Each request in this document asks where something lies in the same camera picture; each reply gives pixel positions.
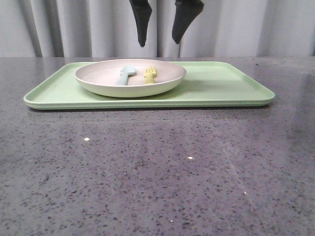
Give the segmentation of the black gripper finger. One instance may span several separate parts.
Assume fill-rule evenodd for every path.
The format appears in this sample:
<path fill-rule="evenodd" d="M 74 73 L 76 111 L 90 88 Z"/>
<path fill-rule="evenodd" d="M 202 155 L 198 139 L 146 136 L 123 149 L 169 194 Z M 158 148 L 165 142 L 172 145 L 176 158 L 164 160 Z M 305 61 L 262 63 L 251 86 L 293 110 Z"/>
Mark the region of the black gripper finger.
<path fill-rule="evenodd" d="M 152 8 L 147 0 L 130 0 L 129 2 L 135 18 L 139 45 L 144 47 Z"/>
<path fill-rule="evenodd" d="M 201 0 L 176 0 L 175 6 L 172 38 L 179 44 L 190 24 L 203 11 L 204 3 Z"/>

